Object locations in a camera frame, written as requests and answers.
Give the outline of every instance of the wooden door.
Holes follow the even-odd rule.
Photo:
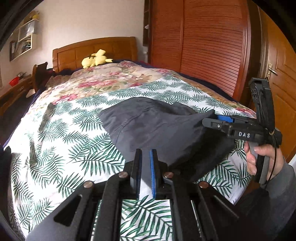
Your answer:
[[[242,58],[243,7],[240,0],[184,0],[181,73],[233,95]]]
[[[263,11],[262,26],[266,32],[266,61],[277,73],[270,73],[269,83],[274,101],[276,127],[283,134],[281,150],[289,162],[296,153],[296,53],[288,40]]]
[[[183,1],[153,0],[151,65],[180,71]]]
[[[2,87],[1,68],[0,68],[0,88]]]
[[[151,0],[149,60],[219,86],[248,105],[261,27],[251,0]]]

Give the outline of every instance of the wooden wardrobe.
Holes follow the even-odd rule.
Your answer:
[[[248,81],[260,68],[258,7],[249,0],[150,3],[150,64],[209,81],[249,105]]]

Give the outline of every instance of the human hand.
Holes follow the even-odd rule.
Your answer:
[[[250,151],[250,146],[249,143],[246,141],[244,144],[244,151],[246,153],[246,160],[247,160],[247,169],[248,172],[251,175],[255,175],[257,172],[257,168],[256,168],[256,158],[255,156],[251,153]],[[270,144],[265,144],[262,146],[256,146],[254,147],[254,151],[261,156],[269,156],[270,160],[269,160],[269,168],[268,168],[268,173],[267,173],[267,177],[266,180],[269,179],[269,176],[271,174],[273,165],[274,165],[274,147]],[[281,152],[281,149],[278,148],[276,150],[276,165],[274,167],[274,172],[271,176],[271,179],[273,179],[283,168],[284,165],[284,157],[283,154]]]

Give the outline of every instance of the metal pin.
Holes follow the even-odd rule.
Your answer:
[[[172,177],[174,176],[174,174],[173,174],[172,172],[165,172],[165,173],[163,174],[163,176],[164,176],[165,178],[172,178]]]
[[[201,187],[201,188],[208,188],[209,187],[209,184],[205,181],[201,181],[198,183],[198,185]]]
[[[128,176],[128,173],[127,172],[120,172],[120,173],[118,173],[118,176],[120,178],[126,178]]]
[[[93,186],[93,182],[91,182],[91,181],[86,181],[86,182],[83,183],[83,186],[84,186],[85,188],[91,188],[91,187]]]

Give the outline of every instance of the wooden nightstand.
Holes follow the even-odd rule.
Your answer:
[[[20,82],[8,89],[3,95],[0,96],[0,116],[11,106],[19,97],[25,92],[33,89],[32,76],[28,75],[21,79]]]

